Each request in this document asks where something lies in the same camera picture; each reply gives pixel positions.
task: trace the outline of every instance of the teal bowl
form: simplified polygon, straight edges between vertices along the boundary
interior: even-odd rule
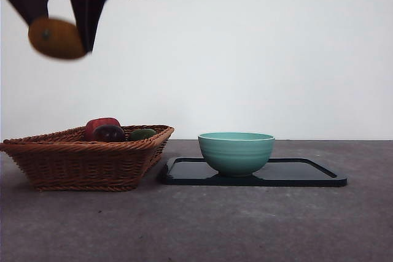
[[[261,169],[273,150],[274,136],[259,133],[218,132],[198,136],[205,161],[220,174],[249,176]]]

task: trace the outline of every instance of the woven basket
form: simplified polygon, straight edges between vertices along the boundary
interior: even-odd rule
[[[156,135],[134,142],[86,142],[85,127],[21,139],[6,139],[6,152],[33,187],[46,190],[127,191],[138,186],[156,164],[174,131],[165,125],[123,126],[154,129]]]

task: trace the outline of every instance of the table surface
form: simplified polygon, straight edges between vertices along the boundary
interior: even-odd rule
[[[161,184],[177,156],[198,142],[169,140],[133,191],[40,193],[2,154],[1,261],[392,261],[392,141],[276,141],[346,174],[336,188]]]

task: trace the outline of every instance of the plum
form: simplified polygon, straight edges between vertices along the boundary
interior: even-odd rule
[[[123,142],[125,141],[125,133],[124,130],[117,125],[105,124],[94,129],[93,140],[103,142]]]

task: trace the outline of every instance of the rectangular tray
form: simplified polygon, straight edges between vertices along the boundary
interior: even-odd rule
[[[259,187],[342,187],[347,177],[303,158],[271,158],[261,170],[246,177],[227,177],[203,158],[172,158],[158,178],[169,185],[223,185]]]

